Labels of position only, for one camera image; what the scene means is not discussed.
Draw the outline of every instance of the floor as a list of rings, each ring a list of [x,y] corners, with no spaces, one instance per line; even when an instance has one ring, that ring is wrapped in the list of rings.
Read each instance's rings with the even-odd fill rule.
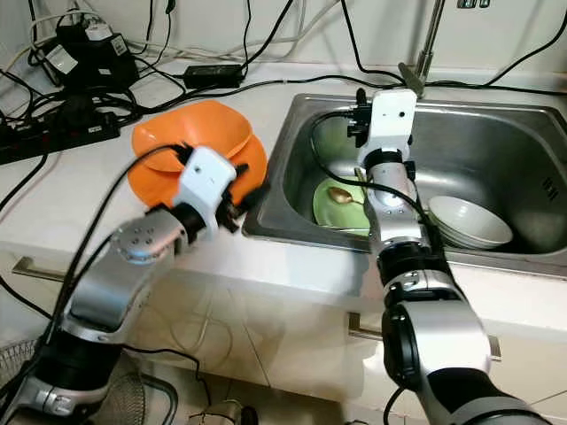
[[[157,363],[142,365],[142,370],[172,383],[179,394],[179,407],[174,425],[188,424],[190,415],[200,413],[206,407],[203,387],[196,382],[192,371],[177,369]],[[203,374],[211,390],[213,404],[224,399],[236,399],[244,406],[253,406],[262,425],[345,425],[349,421],[360,421],[361,425],[382,424],[382,412],[359,406],[345,406],[336,402],[300,396],[290,392],[274,390],[261,385],[230,380],[216,375]],[[161,424],[167,412],[165,396],[155,390],[148,392],[150,412],[146,423]],[[228,425],[227,421],[211,422]],[[392,425],[426,425],[424,421],[405,421],[392,415]]]

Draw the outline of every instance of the white countertop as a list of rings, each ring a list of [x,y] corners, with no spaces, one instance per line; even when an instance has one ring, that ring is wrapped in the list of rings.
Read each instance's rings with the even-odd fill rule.
[[[319,66],[261,66],[250,82],[296,75],[323,74]],[[251,89],[219,99],[251,123],[269,155],[293,97],[298,93],[353,95],[358,86],[321,81]],[[170,98],[175,87],[151,80],[135,89],[141,104]],[[567,117],[565,100],[500,91],[427,89],[425,99],[557,108]],[[133,126],[117,139],[54,153],[42,173],[0,213],[0,249],[21,255],[69,259],[111,182],[131,161]],[[0,166],[0,193],[7,193],[38,158]],[[122,184],[93,239],[93,245],[123,221],[144,213],[145,206]],[[511,332],[567,341],[565,279],[453,265],[454,275],[491,332]],[[260,290],[355,311],[379,311],[382,286],[374,260],[350,251],[279,243],[231,235],[222,230],[212,242],[200,241],[176,262],[187,279],[231,288]]]

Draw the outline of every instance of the power adapter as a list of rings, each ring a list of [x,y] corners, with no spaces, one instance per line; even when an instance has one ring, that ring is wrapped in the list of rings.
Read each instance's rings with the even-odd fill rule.
[[[187,89],[203,89],[215,86],[218,89],[237,89],[245,77],[241,65],[187,66],[183,82]]]

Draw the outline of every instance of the sink rim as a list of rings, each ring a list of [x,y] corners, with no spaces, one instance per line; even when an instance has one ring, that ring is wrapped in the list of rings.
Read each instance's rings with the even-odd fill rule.
[[[271,189],[262,203],[246,214],[243,234],[248,237],[273,240],[277,242],[294,243],[331,249],[341,249],[368,253],[368,238],[364,236],[339,234],[317,226],[299,214],[289,203],[284,193],[284,176],[291,159],[291,150],[301,129],[319,114],[345,109],[353,104],[354,97],[333,95],[298,94],[293,98],[288,114],[283,122],[282,130],[277,138],[276,145],[270,155],[268,165],[268,178]],[[491,120],[505,121],[521,131],[532,136],[545,149],[549,158],[554,162],[557,171],[567,182],[567,167],[556,157],[555,151],[549,142],[529,126],[518,127],[517,122],[509,122],[505,117],[491,115],[490,111],[523,111],[544,113],[554,126],[555,131],[563,139],[567,147],[567,124],[557,109],[548,106],[524,104],[484,104],[474,102],[452,101],[419,101],[418,111],[431,111],[441,113],[457,113],[459,109],[467,109],[469,115],[481,115]],[[479,113],[470,110],[478,109]],[[281,226],[266,226],[262,224],[262,217],[270,207],[284,208],[287,220]],[[483,267],[498,270],[514,271],[518,273],[540,274],[548,276],[567,276],[567,246],[552,252],[537,254],[521,254],[510,252],[468,251],[447,247],[447,259],[451,264],[460,264],[472,267]]]

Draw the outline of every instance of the green plate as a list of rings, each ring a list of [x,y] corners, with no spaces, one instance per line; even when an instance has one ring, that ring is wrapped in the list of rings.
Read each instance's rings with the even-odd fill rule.
[[[356,177],[343,177],[356,180]],[[313,214],[317,224],[321,226],[334,226],[337,228],[369,228],[370,224],[364,214],[362,205],[351,202],[339,204],[329,196],[329,188],[337,187],[350,192],[354,200],[364,202],[364,193],[357,186],[337,182],[331,178],[323,180],[313,194]],[[349,233],[368,236],[368,230],[352,230]]]

